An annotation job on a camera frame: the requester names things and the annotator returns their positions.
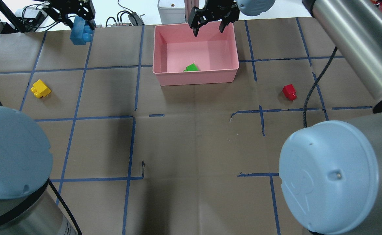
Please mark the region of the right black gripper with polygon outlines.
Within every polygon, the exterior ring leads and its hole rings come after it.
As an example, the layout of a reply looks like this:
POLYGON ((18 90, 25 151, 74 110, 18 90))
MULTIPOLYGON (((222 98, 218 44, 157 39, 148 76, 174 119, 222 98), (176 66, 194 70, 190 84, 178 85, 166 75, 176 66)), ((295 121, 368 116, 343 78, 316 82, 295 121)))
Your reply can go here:
POLYGON ((199 29, 206 25, 209 20, 219 20, 220 33, 223 33, 229 23, 239 19, 240 10, 234 0, 206 0, 203 8, 193 7, 188 22, 193 34, 197 37, 199 29))

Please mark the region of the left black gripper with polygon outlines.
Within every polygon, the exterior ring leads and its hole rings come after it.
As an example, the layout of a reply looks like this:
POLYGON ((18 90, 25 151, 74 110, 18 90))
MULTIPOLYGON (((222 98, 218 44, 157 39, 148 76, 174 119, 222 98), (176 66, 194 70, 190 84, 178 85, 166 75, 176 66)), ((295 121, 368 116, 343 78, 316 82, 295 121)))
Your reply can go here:
POLYGON ((95 8, 92 0, 46 0, 42 10, 53 20, 59 20, 69 28, 73 28, 71 14, 83 18, 92 31, 95 30, 95 8))

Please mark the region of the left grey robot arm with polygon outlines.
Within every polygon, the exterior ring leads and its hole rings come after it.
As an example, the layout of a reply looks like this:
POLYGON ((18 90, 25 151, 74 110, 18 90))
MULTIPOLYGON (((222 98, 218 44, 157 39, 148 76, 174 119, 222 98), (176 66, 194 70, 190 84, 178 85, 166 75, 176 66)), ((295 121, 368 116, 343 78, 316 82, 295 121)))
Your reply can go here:
POLYGON ((0 100, 0 235, 81 235, 50 174, 53 156, 41 127, 0 100))

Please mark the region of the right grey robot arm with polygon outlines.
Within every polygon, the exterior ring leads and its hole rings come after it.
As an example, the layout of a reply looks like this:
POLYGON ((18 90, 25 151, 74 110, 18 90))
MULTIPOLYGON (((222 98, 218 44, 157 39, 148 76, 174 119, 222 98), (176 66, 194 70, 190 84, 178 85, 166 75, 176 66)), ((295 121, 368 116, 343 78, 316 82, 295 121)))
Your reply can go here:
POLYGON ((369 0, 303 0, 372 97, 373 114, 291 134, 279 177, 295 219, 314 235, 382 235, 382 13, 369 0))

